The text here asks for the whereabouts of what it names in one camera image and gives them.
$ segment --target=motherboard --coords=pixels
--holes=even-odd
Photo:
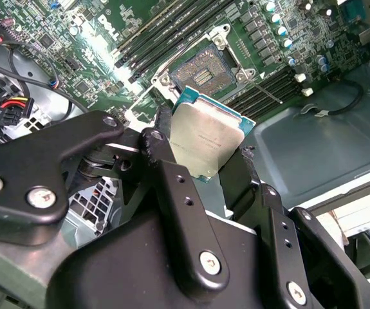
[[[190,86],[258,122],[370,59],[363,0],[0,0],[0,16],[62,90],[121,120]]]

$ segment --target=yellow wire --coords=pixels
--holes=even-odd
[[[9,98],[9,100],[29,101],[28,98],[22,98],[22,97]]]

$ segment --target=black ram slot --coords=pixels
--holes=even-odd
[[[291,94],[294,94],[294,95],[298,95],[299,92],[297,91],[297,89],[282,89],[281,91],[278,91],[276,93],[276,95],[278,95],[279,98],[281,98],[281,100],[283,100],[285,102],[286,98],[289,97]],[[254,115],[254,114],[257,114],[258,112],[260,112],[263,108],[265,108],[267,105],[269,104],[273,104],[273,103],[276,103],[278,106],[280,106],[280,104],[276,101],[274,101],[274,99],[272,98],[264,98],[261,100],[261,103],[257,104],[255,102],[255,104],[252,104],[251,106],[247,106],[245,107],[245,110],[244,111],[239,111],[240,114],[242,115]]]
[[[159,34],[162,34],[161,36],[157,37],[156,40],[154,40],[151,44],[154,44],[155,42],[158,42],[160,39],[165,39],[166,36],[170,35],[172,32],[175,31],[174,28],[170,29],[169,32],[163,33],[166,31],[168,27],[173,27],[175,21],[178,20],[179,17],[181,17],[184,13],[187,11],[192,11],[198,8],[199,4],[194,5],[199,0],[192,0],[191,2],[184,4],[180,7],[180,9],[175,12],[175,14],[169,18],[166,18],[166,20],[158,25],[156,25],[154,28],[149,29],[147,31],[148,36],[144,38],[138,37],[136,40],[134,40],[134,44],[131,44],[132,46],[128,46],[121,50],[121,52],[125,51],[125,55],[122,58],[123,64],[125,64],[138,50],[142,49],[146,44],[149,44],[151,40],[155,37],[157,37]],[[178,24],[176,27],[181,26],[181,24],[185,24],[189,21],[189,18],[182,21],[180,24]]]
[[[275,83],[279,82],[280,80],[289,80],[291,79],[291,76],[293,75],[291,69],[283,69],[280,72],[276,73],[274,76],[270,77],[269,79],[266,79],[264,82],[260,83],[260,87],[266,89],[269,91],[269,87],[272,87]],[[249,97],[250,95],[260,92],[257,88],[252,88],[251,90],[247,91],[246,93],[243,93],[240,97],[235,98],[231,103],[228,104],[228,106],[232,107],[235,106],[238,102],[241,100],[244,100],[245,98]]]
[[[209,21],[209,19],[213,18],[215,15],[217,15],[220,11],[222,11],[226,6],[228,6],[230,3],[234,2],[234,0],[224,0],[220,5],[215,7],[209,14],[205,15],[202,19],[200,19],[198,22],[196,22],[194,25],[192,25],[190,28],[188,28],[183,34],[178,36],[175,40],[173,40],[171,43],[166,45],[163,50],[159,51],[156,55],[153,55],[151,58],[147,59],[146,61],[143,61],[143,63],[139,64],[139,66],[136,67],[136,71],[133,74],[133,76],[129,79],[129,81],[133,82],[137,78],[139,78],[142,73],[146,71],[149,66],[154,64],[157,60],[162,58],[164,55],[166,55],[170,50],[172,50],[174,47],[179,45],[183,41],[187,41],[192,35],[194,35],[195,32],[200,30],[205,26],[205,23]],[[146,58],[147,55],[143,55],[140,60]]]
[[[153,26],[153,28],[155,28],[157,25],[155,25],[155,23],[157,21],[159,21],[164,15],[166,15],[167,13],[169,13],[172,8],[178,4],[182,2],[182,0],[175,0],[173,1],[172,3],[169,3],[156,17],[153,17],[149,22],[147,22],[146,24],[144,24],[143,26],[141,26],[134,34],[130,35],[120,46],[119,46],[119,50],[120,51],[124,51],[126,50],[129,45],[134,42],[136,40],[136,38],[141,35],[142,33],[144,33],[146,30],[149,30],[151,31],[152,28],[150,29],[150,27]]]
[[[280,87],[279,89],[275,89],[274,91],[272,91],[272,95],[283,101],[284,94],[287,92],[291,92],[291,91],[299,92],[300,89],[291,84],[288,84],[288,85],[284,85],[283,87]],[[238,108],[236,110],[240,114],[246,115],[246,114],[249,114],[255,111],[255,109],[257,108],[260,108],[261,106],[266,104],[266,102],[275,102],[275,100],[269,97],[267,94],[261,93],[261,95],[257,97],[256,99],[246,101],[244,108]]]
[[[269,85],[265,86],[264,89],[267,90],[270,93],[274,93],[277,89],[285,86],[290,85],[291,80],[289,79],[279,79],[279,80],[273,80],[272,83],[269,83]],[[228,106],[233,109],[238,109],[240,105],[245,104],[246,101],[252,101],[257,100],[257,97],[268,97],[267,94],[259,90],[258,88],[254,88],[253,91],[250,91],[248,95],[243,95],[242,99],[239,99],[235,102],[233,101],[232,104],[229,104]]]
[[[297,96],[296,93],[292,93],[291,95],[288,95],[285,98],[285,101],[289,101],[289,100],[293,99],[296,96]],[[265,116],[266,114],[268,114],[269,112],[273,111],[274,109],[277,109],[279,106],[280,106],[280,104],[272,104],[272,105],[269,105],[266,109],[263,109],[260,112],[258,112],[256,114],[252,114],[252,115],[247,116],[247,117],[248,118],[253,118],[253,119],[256,119],[257,120],[258,118],[261,118],[261,117]]]

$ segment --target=capacitor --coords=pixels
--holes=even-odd
[[[79,29],[77,27],[70,27],[69,28],[69,33],[72,35],[72,36],[75,36],[79,33]]]
[[[280,26],[276,29],[275,33],[277,35],[286,35],[288,33],[288,30],[284,26]]]
[[[279,24],[280,21],[281,21],[281,16],[279,14],[273,14],[270,18],[269,18],[270,22],[273,23],[273,24]]]
[[[323,73],[326,73],[329,71],[329,65],[328,64],[323,64],[321,66],[319,66],[319,70]]]
[[[332,10],[330,8],[322,8],[319,10],[319,15],[329,17],[332,15]]]
[[[293,57],[286,58],[286,62],[289,66],[296,66],[296,60]]]
[[[299,9],[301,9],[302,11],[310,11],[312,8],[312,5],[310,3],[301,3],[299,5]]]
[[[263,10],[265,10],[265,12],[274,12],[275,9],[276,6],[274,2],[266,2],[263,6]]]
[[[320,66],[323,66],[324,64],[327,63],[326,57],[322,55],[317,55],[315,61]]]
[[[16,20],[14,18],[6,18],[0,21],[0,25],[5,28],[13,27],[15,24]]]
[[[332,40],[329,40],[328,42],[326,42],[325,46],[326,48],[332,48],[335,46],[335,43]]]
[[[285,39],[282,41],[282,47],[285,47],[285,48],[291,48],[292,44],[293,42],[291,39]]]

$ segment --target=red wire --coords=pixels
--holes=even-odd
[[[6,102],[4,102],[1,105],[1,108],[7,108],[8,106],[11,106],[11,105],[18,105],[18,106],[21,106],[22,108],[25,108],[26,107],[26,104],[23,103],[23,102],[19,102],[19,101],[6,101]]]

